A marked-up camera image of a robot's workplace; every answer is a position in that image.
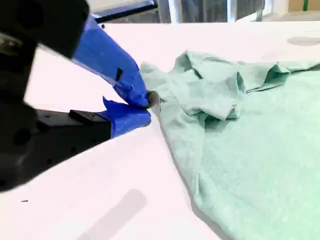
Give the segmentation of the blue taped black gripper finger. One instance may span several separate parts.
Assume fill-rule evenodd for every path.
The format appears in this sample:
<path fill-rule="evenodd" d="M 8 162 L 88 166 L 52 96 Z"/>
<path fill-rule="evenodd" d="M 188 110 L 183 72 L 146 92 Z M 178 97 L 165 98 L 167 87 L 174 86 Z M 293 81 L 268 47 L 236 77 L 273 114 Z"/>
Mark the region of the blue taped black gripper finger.
<path fill-rule="evenodd" d="M 157 102 L 136 61 L 99 26 L 85 0 L 39 0 L 38 4 L 48 31 L 40 43 L 48 50 L 100 76 L 135 108 L 148 109 Z"/>
<path fill-rule="evenodd" d="M 151 123 L 145 108 L 103 99 L 105 110 L 37 110 L 36 174 Z"/>

